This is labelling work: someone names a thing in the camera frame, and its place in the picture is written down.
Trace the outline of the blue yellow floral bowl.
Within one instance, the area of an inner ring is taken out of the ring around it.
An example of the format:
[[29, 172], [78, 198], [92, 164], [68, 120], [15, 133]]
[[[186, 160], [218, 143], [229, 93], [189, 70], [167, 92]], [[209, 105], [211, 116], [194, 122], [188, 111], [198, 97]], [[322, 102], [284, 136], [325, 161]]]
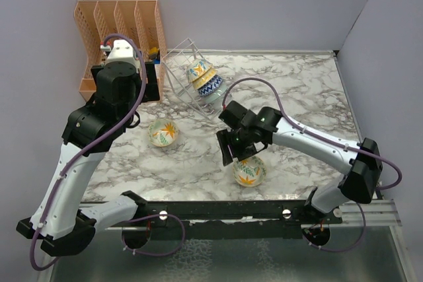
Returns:
[[192, 83], [210, 68], [212, 68], [212, 64], [208, 60], [204, 58], [195, 59], [186, 70], [186, 78], [188, 82]]

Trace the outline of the plain teal bowl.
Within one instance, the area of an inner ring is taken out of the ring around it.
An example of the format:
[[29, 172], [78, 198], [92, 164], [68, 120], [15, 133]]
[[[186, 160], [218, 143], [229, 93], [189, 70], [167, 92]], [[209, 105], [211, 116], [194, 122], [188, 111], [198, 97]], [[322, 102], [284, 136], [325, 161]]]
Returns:
[[227, 91], [227, 85], [222, 83], [211, 94], [202, 98], [202, 104], [213, 104], [217, 99], [223, 96]]

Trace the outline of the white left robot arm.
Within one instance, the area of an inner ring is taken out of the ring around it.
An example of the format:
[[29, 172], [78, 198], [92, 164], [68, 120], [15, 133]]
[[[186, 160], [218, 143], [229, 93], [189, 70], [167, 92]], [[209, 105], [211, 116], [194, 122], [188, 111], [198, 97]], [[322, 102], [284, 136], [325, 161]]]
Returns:
[[33, 216], [17, 224], [17, 232], [31, 241], [31, 256], [37, 242], [54, 258], [74, 256], [101, 230], [124, 221], [136, 226], [145, 220], [145, 202], [131, 191], [98, 207], [79, 204], [113, 142], [140, 123], [139, 104], [160, 99], [155, 66], [150, 61], [143, 67], [113, 61], [95, 65], [91, 72], [96, 91], [68, 117], [48, 191]]

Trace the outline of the orange flower bowl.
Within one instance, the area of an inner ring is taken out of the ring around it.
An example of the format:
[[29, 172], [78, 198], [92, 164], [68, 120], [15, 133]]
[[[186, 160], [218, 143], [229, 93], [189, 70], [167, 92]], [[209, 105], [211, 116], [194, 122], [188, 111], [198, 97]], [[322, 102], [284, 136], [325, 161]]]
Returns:
[[148, 138], [156, 147], [167, 147], [174, 143], [178, 137], [179, 129], [170, 119], [159, 118], [148, 127]]
[[266, 178], [267, 170], [264, 161], [258, 156], [245, 160], [236, 160], [233, 163], [233, 177], [235, 181], [244, 187], [260, 185]]

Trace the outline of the yellow sun blue bowl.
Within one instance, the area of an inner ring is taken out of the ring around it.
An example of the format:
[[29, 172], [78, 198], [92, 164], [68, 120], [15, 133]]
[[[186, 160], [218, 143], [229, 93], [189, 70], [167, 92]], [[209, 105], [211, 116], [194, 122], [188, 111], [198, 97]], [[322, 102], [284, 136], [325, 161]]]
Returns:
[[210, 68], [208, 71], [206, 71], [201, 77], [199, 77], [198, 79], [196, 79], [195, 81], [192, 82], [192, 86], [195, 90], [200, 89], [201, 87], [203, 87], [205, 84], [207, 84], [209, 81], [211, 81], [211, 79], [213, 77], [215, 77], [217, 75], [217, 71], [216, 69], [214, 69], [213, 67]]

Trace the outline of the red patterned bowl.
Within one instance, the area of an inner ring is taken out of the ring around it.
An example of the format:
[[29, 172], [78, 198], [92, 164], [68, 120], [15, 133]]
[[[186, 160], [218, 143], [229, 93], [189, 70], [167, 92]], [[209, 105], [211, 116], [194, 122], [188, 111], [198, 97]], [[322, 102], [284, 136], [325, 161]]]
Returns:
[[204, 98], [212, 94], [223, 84], [223, 79], [219, 75], [212, 77], [205, 85], [200, 87], [197, 91], [200, 97]]

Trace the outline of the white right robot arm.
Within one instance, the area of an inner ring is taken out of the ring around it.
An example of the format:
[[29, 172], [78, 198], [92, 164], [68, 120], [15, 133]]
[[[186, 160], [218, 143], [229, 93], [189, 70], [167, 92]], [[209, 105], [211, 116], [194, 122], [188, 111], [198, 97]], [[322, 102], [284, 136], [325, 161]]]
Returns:
[[220, 113], [219, 119], [227, 126], [216, 133], [223, 164], [231, 164], [255, 156], [255, 145], [275, 144], [305, 153], [320, 160], [340, 173], [340, 176], [309, 194], [303, 214], [310, 223], [319, 223], [333, 209], [353, 201], [371, 203], [383, 170], [377, 143], [365, 138], [361, 143], [337, 140], [325, 135], [326, 141], [315, 137], [316, 131], [305, 125], [295, 128], [279, 110], [263, 107], [259, 113], [231, 101]]

